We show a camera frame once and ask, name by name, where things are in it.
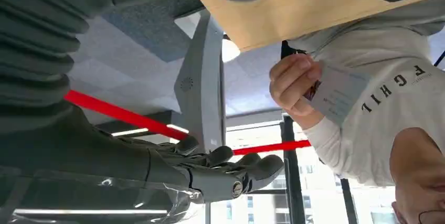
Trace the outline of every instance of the clear plastic cover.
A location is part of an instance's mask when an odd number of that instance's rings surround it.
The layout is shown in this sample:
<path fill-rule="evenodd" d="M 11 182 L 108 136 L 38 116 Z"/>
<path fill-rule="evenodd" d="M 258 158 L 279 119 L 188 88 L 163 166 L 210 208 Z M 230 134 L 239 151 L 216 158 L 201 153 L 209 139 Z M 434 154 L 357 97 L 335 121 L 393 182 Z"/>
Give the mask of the clear plastic cover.
<path fill-rule="evenodd" d="M 199 191 L 177 185 L 0 167 L 0 220 L 8 223 L 176 223 L 203 205 Z"/>

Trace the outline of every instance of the wooden table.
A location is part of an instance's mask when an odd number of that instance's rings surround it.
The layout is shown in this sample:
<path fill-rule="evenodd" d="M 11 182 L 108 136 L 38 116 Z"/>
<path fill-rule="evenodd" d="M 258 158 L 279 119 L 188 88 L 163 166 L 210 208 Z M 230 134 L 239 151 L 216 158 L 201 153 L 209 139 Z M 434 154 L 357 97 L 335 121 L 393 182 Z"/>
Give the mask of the wooden table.
<path fill-rule="evenodd" d="M 241 51 L 248 51 L 419 0 L 201 1 Z"/>

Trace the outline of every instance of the business card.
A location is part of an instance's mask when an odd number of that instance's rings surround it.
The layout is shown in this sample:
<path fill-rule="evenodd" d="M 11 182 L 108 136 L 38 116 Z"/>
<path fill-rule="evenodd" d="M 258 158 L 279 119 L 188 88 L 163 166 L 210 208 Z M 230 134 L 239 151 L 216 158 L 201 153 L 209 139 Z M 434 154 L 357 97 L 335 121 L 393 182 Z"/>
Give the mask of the business card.
<path fill-rule="evenodd" d="M 370 76 L 352 68 L 322 63 L 322 76 L 304 95 L 329 120 L 342 126 L 369 83 Z"/>

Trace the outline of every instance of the speaker grille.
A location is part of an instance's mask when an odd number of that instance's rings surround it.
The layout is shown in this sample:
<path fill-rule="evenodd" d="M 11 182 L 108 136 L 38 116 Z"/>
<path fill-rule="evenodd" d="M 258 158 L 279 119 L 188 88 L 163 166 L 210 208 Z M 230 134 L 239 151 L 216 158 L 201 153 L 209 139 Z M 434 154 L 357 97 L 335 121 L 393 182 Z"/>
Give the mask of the speaker grille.
<path fill-rule="evenodd" d="M 186 77 L 181 81 L 181 90 L 184 92 L 189 91 L 190 89 L 193 88 L 193 79 L 190 77 Z"/>

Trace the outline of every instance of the red line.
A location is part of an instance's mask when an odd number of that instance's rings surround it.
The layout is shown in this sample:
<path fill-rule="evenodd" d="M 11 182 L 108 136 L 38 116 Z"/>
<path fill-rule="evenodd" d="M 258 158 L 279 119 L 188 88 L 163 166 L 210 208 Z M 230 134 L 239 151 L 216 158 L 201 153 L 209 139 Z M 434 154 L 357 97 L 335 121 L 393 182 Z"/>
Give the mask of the red line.
<path fill-rule="evenodd" d="M 269 144 L 269 145 L 263 145 L 263 146 L 256 146 L 256 147 L 249 147 L 249 148 L 242 148 L 238 150 L 234 150 L 235 155 L 246 155 L 249 153 L 260 153 L 260 152 L 271 152 L 271 151 L 288 151 L 288 150 L 294 150 L 297 148 L 304 148 L 309 147 L 311 144 L 308 140 L 301 140 L 301 141 L 295 141 L 295 142 L 286 142 L 286 143 L 279 143 L 279 144 Z"/>
<path fill-rule="evenodd" d="M 167 127 L 167 125 L 157 122 L 153 119 L 141 116 L 139 114 L 120 108 L 116 105 L 109 104 L 107 102 L 101 101 L 97 98 L 91 97 L 86 94 L 82 94 L 74 90 L 68 92 L 68 94 L 65 96 L 65 100 L 70 101 L 86 109 L 96 111 L 101 114 L 118 119 L 122 122 L 129 123 L 140 128 L 147 128 L 151 132 L 162 134 L 164 136 L 171 137 L 177 140 L 182 140 L 188 136 L 186 133 L 182 131 L 169 128 Z M 287 142 L 280 144 L 269 144 L 264 146 L 242 148 L 234 150 L 234 154 L 246 155 L 249 153 L 260 153 L 260 152 L 281 151 L 281 150 L 287 151 L 309 146 L 311 146 L 311 144 L 309 143 L 308 140 L 302 140 L 296 142 Z"/>
<path fill-rule="evenodd" d="M 177 140 L 182 140 L 187 137 L 187 134 L 172 128 L 167 125 L 157 122 L 145 116 L 138 115 L 131 111 L 125 110 L 113 104 L 101 101 L 86 94 L 71 90 L 65 96 L 65 100 L 70 101 L 78 106 L 89 110 L 99 112 L 101 114 L 110 116 L 121 120 L 122 122 L 133 124 L 140 128 L 147 128 L 149 131 L 162 134 Z"/>

